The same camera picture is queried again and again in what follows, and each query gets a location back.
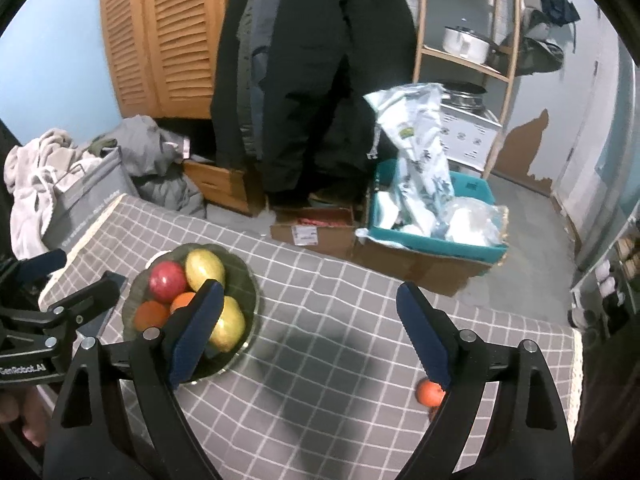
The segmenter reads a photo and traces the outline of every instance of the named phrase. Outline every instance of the fruit bowl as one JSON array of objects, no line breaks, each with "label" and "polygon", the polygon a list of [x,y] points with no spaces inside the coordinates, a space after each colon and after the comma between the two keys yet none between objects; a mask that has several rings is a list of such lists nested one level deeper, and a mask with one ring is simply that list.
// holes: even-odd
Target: fruit bowl
[{"label": "fruit bowl", "polygon": [[124,341],[136,338],[138,332],[133,327],[133,318],[138,306],[153,297],[148,288],[149,277],[153,266],[159,262],[172,261],[184,266],[187,254],[194,249],[206,249],[214,253],[225,266],[225,295],[234,298],[244,315],[245,328],[240,341],[229,352],[221,352],[211,343],[207,343],[205,351],[193,372],[190,380],[219,374],[227,370],[236,361],[240,353],[249,346],[256,329],[256,313],[260,303],[260,295],[254,276],[247,264],[238,256],[229,253],[217,244],[184,244],[173,251],[158,256],[148,269],[139,273],[131,283],[129,296],[122,305],[122,323]]}]

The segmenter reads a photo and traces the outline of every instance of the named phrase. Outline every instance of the black umbrella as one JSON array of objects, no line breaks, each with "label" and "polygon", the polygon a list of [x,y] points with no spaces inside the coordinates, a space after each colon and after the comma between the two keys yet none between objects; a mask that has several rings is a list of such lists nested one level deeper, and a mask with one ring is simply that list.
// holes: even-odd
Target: black umbrella
[{"label": "black umbrella", "polygon": [[540,0],[542,12],[549,22],[562,27],[569,23],[574,24],[574,52],[575,52],[575,22],[580,21],[580,14],[574,4],[569,0]]}]

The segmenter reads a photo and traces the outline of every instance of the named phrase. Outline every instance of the cooking pot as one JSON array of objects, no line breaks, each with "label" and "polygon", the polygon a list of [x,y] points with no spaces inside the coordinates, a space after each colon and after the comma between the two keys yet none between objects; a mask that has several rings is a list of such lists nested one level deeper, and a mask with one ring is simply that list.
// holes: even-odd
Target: cooking pot
[{"label": "cooking pot", "polygon": [[493,41],[466,27],[445,27],[442,47],[445,52],[484,64]]},{"label": "cooking pot", "polygon": [[444,104],[469,112],[484,110],[482,96],[486,94],[486,89],[480,85],[465,81],[439,80],[436,82],[440,83],[447,92],[442,99]]}]

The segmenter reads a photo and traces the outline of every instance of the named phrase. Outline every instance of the louvered door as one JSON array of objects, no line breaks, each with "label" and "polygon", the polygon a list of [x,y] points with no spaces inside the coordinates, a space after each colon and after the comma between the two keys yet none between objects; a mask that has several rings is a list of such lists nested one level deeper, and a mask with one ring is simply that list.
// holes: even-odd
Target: louvered door
[{"label": "louvered door", "polygon": [[209,118],[226,0],[144,0],[150,62],[165,117]]},{"label": "louvered door", "polygon": [[142,0],[100,0],[111,81],[123,117],[160,116],[145,41]]}]

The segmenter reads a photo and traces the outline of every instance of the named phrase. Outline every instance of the teal plastic bin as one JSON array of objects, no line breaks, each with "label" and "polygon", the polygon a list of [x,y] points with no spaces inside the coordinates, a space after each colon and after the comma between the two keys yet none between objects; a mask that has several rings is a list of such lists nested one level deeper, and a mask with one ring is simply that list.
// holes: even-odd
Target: teal plastic bin
[{"label": "teal plastic bin", "polygon": [[[374,190],[381,186],[390,186],[396,170],[396,161],[385,160],[380,162],[376,168]],[[487,204],[495,203],[494,194],[487,182],[481,178],[451,171],[451,182],[456,196],[469,196],[482,200]],[[371,206],[369,209],[369,236],[376,240],[386,240],[404,245],[420,253],[437,254],[438,256],[452,256],[454,258],[464,258],[465,260],[475,260],[488,264],[499,262],[508,246],[506,244],[495,247],[479,247],[475,245],[457,244],[437,238],[411,235],[395,231],[393,229],[381,229],[374,227],[378,224],[380,212],[375,195],[371,195]]]}]

